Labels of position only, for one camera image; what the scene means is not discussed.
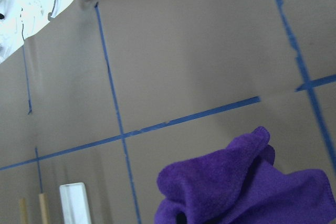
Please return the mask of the purple towel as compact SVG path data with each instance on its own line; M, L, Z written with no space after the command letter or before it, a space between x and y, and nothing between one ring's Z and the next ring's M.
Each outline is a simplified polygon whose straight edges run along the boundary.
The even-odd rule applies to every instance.
M284 174L264 127L222 150L172 163L157 186L155 223L331 223L335 199L320 169Z

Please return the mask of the white towel rack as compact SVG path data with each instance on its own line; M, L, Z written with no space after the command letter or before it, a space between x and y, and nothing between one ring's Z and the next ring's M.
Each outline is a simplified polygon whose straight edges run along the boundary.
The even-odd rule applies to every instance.
M92 223L84 183L60 185L59 195L64 223ZM19 223L29 223L26 199L20 198L18 205ZM46 193L39 194L39 205L42 223L51 223Z

